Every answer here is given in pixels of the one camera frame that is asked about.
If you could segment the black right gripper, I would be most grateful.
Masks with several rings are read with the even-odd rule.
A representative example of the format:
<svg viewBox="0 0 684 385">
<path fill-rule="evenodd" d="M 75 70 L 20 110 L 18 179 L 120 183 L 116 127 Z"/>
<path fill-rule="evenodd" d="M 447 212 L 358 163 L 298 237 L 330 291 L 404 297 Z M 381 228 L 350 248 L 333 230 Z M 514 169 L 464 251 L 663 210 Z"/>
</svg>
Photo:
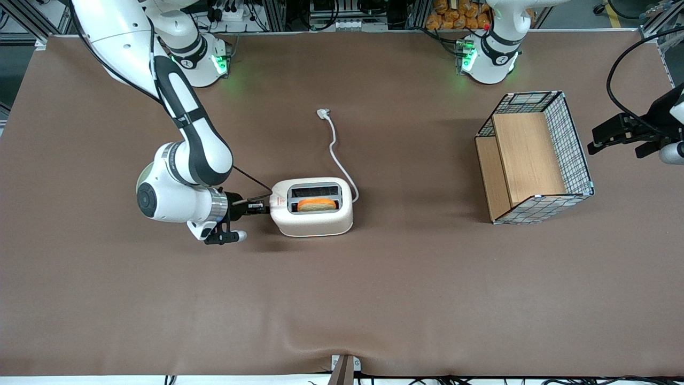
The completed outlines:
<svg viewBox="0 0 684 385">
<path fill-rule="evenodd" d="M 252 200 L 248 202 L 243 202 L 243 197 L 235 192 L 227 192 L 227 198 L 229 200 L 229 212 L 227 213 L 227 218 L 229 221 L 239 221 L 242 216 L 253 216 L 260 214 L 269 214 L 269 200 L 259 199 Z"/>
</svg>

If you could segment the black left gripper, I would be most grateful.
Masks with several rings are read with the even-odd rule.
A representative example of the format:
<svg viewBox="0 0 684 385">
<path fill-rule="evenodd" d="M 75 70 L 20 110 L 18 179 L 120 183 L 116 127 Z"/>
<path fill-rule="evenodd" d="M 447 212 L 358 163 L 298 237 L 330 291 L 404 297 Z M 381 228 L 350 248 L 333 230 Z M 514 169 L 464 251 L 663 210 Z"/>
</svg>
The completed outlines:
<svg viewBox="0 0 684 385">
<path fill-rule="evenodd" d="M 616 144 L 645 141 L 635 148 L 637 159 L 656 153 L 661 160 L 667 160 L 667 151 L 663 148 L 669 143 L 676 142 L 676 119 L 670 114 L 675 104 L 676 101 L 654 101 L 648 111 L 641 116 L 651 128 L 626 113 L 618 113 L 611 117 L 592 129 L 592 142 L 588 144 L 588 154 L 595 155 Z"/>
</svg>

